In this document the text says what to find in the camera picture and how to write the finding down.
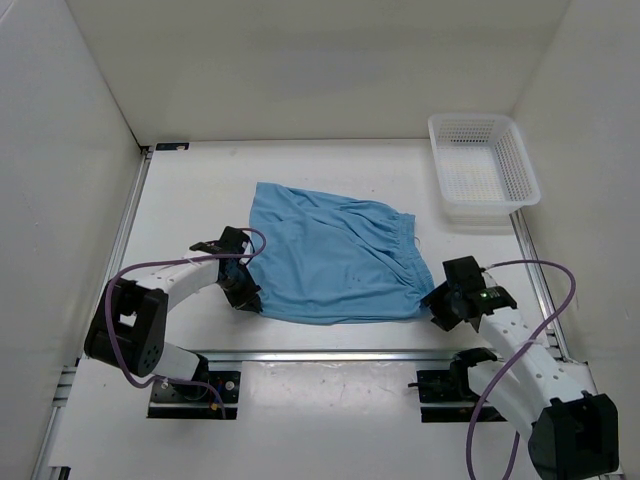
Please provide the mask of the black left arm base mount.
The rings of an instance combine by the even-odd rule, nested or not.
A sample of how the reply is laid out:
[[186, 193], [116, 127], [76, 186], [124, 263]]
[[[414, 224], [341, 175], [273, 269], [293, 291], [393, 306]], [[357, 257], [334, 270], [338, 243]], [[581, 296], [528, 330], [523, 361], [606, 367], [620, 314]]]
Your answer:
[[156, 381], [151, 389], [147, 417], [167, 420], [236, 420], [241, 387], [241, 371], [228, 367], [209, 366], [202, 381], [219, 394], [205, 387]]

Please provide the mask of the light blue shorts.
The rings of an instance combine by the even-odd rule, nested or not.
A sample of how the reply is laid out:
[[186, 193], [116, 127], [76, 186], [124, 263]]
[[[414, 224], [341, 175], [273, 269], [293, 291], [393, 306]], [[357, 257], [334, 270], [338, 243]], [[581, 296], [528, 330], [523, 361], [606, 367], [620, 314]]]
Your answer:
[[249, 215], [265, 249], [249, 264], [265, 317], [307, 324], [424, 316], [434, 288], [416, 219], [377, 201], [259, 182]]

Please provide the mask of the blue label sticker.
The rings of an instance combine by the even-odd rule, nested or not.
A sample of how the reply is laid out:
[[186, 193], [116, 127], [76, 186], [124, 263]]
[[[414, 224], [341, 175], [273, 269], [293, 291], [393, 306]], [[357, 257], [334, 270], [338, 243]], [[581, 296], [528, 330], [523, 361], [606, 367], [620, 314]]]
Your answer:
[[161, 142], [155, 146], [156, 151], [186, 151], [190, 147], [189, 142]]

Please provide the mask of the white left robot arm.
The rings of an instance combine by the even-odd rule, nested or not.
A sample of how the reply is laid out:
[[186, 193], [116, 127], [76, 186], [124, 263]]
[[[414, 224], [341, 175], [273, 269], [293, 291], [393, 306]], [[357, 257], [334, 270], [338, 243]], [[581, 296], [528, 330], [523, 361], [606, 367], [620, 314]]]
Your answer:
[[104, 287], [84, 341], [91, 359], [118, 367], [135, 387], [164, 379], [188, 400], [206, 395], [204, 358], [165, 341], [168, 313], [217, 284], [236, 309], [259, 312], [259, 287], [245, 263], [251, 254], [191, 254], [131, 265]]

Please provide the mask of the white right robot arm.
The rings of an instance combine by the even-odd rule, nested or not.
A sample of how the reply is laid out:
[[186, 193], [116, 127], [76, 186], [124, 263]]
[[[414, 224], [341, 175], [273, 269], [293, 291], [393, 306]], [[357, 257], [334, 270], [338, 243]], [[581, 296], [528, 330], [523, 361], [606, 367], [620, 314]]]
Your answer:
[[504, 288], [464, 292], [443, 283], [423, 302], [439, 328], [469, 323], [489, 343], [455, 355], [450, 390], [460, 399], [489, 403], [507, 420], [526, 441], [540, 478], [588, 479], [618, 469], [615, 404], [567, 373]]

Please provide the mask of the white plastic mesh basket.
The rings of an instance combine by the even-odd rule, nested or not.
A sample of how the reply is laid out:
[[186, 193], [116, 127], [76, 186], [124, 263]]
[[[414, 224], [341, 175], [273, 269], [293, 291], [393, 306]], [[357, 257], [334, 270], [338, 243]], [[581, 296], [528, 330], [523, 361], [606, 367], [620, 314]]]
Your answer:
[[498, 224], [541, 200], [534, 169], [510, 117], [434, 114], [428, 130], [443, 209], [451, 221]]

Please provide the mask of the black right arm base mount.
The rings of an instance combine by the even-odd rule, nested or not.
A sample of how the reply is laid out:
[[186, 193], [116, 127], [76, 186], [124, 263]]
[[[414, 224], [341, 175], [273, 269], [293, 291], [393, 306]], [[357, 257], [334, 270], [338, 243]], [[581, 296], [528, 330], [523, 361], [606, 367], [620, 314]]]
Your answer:
[[456, 353], [446, 369], [416, 372], [409, 389], [418, 392], [422, 423], [468, 423], [479, 395], [469, 387], [468, 370], [479, 363], [497, 361], [484, 347]]

